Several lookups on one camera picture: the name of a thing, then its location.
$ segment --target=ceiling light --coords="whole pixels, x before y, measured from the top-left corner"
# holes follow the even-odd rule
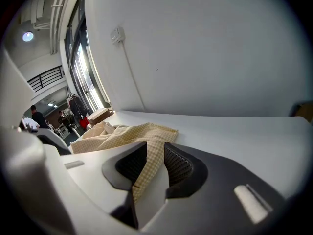
[[[23,40],[24,40],[25,42],[29,42],[30,40],[33,39],[33,37],[34,37],[33,32],[28,31],[28,32],[26,32],[26,33],[23,35]]]

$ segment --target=beige cloth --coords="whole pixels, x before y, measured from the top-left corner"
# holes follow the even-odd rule
[[[133,186],[135,202],[164,163],[164,143],[174,142],[177,130],[153,123],[139,126],[111,126],[101,122],[88,130],[82,140],[71,143],[73,153],[106,150],[129,143],[147,142],[147,163]]]

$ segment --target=black mesh vent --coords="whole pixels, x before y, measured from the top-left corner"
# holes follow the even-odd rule
[[[117,161],[115,164],[115,169],[125,178],[128,178],[132,184],[134,184],[141,174],[141,171],[143,170],[146,162],[147,150],[146,147],[142,147],[136,152],[133,152]]]
[[[188,159],[168,147],[165,148],[164,164],[168,171],[170,187],[188,178],[193,171],[193,165]]]

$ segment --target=balcony railing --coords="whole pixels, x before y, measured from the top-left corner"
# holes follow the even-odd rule
[[[38,76],[28,80],[29,85],[34,89],[35,92],[41,90],[43,87],[46,87],[49,84],[52,84],[55,81],[62,79],[62,66],[57,66],[50,70],[47,70]]]

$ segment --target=red object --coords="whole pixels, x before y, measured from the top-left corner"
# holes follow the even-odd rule
[[[80,124],[80,126],[81,126],[83,129],[86,129],[86,128],[87,128],[87,125],[89,125],[89,122],[88,122],[87,118],[84,118],[84,119],[81,119],[81,120],[79,121],[79,124]]]

